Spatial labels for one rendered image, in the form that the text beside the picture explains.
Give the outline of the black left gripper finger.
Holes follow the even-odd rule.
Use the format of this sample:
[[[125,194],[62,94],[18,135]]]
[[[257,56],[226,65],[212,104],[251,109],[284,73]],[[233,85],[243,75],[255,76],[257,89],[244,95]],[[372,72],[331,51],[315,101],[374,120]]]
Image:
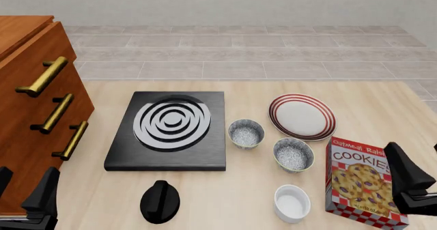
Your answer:
[[[0,198],[10,183],[13,174],[7,167],[0,167]]]
[[[57,216],[57,185],[60,172],[50,167],[21,207],[28,216]]]

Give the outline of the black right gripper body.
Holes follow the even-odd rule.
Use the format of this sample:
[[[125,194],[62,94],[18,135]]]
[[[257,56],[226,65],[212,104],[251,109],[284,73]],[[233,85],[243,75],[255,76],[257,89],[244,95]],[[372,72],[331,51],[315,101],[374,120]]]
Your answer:
[[[437,215],[437,192],[427,188],[393,187],[393,201],[405,215]]]

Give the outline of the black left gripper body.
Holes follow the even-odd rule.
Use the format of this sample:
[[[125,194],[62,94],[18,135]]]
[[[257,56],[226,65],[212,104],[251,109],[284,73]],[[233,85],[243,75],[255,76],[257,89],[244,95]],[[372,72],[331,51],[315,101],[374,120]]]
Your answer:
[[[51,215],[45,215],[41,219],[0,216],[0,230],[55,230],[57,222],[57,217]]]

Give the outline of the flat black stove plate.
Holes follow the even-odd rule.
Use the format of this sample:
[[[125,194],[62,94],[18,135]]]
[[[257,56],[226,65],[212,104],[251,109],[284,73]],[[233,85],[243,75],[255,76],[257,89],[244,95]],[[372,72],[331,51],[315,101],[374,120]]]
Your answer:
[[[225,171],[225,94],[136,91],[106,171]]]

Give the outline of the patterned black and white bowl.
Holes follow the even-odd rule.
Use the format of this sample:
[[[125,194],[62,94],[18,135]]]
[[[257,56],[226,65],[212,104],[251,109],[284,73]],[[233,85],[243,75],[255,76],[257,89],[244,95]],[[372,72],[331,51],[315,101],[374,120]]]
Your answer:
[[[313,166],[314,153],[312,148],[292,137],[279,139],[273,147],[274,159],[284,171],[300,173]]]
[[[265,137],[265,131],[259,123],[251,119],[238,119],[233,121],[227,134],[231,142],[239,149],[254,149]]]

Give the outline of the white plate with red rings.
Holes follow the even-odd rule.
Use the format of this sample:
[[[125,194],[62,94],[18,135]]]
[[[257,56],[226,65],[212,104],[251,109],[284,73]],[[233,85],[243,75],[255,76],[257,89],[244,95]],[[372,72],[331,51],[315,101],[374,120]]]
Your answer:
[[[268,117],[281,133],[303,141],[327,139],[338,125],[327,104],[306,94],[277,96],[269,104]]]

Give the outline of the red printed cookie box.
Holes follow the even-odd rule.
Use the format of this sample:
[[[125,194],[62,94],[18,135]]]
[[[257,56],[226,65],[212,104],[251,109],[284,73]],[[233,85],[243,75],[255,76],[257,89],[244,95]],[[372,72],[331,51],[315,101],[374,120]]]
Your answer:
[[[331,137],[326,146],[325,211],[384,230],[404,230],[408,217],[392,197],[384,150]]]

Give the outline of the round black stove knob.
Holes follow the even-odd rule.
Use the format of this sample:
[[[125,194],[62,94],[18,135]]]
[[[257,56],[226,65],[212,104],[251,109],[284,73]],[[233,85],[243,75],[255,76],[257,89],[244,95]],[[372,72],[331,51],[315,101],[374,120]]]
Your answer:
[[[179,193],[166,180],[157,180],[145,191],[140,201],[140,210],[144,219],[155,225],[170,221],[179,208]]]

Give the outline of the small white ramekin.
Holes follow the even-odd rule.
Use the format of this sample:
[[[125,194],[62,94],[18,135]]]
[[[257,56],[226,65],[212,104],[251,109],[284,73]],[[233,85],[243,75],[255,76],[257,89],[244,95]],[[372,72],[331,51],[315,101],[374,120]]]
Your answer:
[[[290,224],[299,223],[310,210],[310,198],[302,188],[292,184],[277,188],[274,194],[274,211],[282,221]]]

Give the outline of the wooden cabinet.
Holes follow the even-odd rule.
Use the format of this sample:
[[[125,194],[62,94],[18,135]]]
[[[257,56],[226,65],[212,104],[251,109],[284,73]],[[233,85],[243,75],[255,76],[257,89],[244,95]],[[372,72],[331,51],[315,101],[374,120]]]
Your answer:
[[[52,16],[0,16],[0,62],[49,23],[56,23]]]

